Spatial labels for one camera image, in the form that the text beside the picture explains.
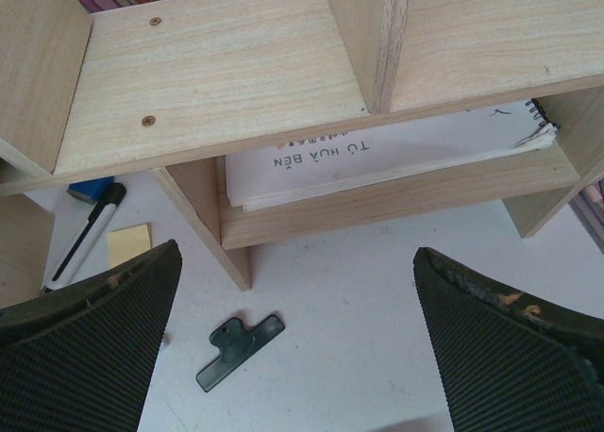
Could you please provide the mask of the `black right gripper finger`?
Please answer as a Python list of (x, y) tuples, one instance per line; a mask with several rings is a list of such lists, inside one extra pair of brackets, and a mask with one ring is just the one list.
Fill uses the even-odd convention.
[(210, 392), (285, 328), (276, 314), (268, 315), (253, 327), (246, 327), (239, 317), (229, 318), (209, 336), (218, 356), (197, 373), (198, 386), (203, 392)]
[(181, 269), (169, 240), (2, 308), (2, 430), (137, 430)]
[(413, 276), (455, 430), (602, 430), (602, 320), (428, 247)]

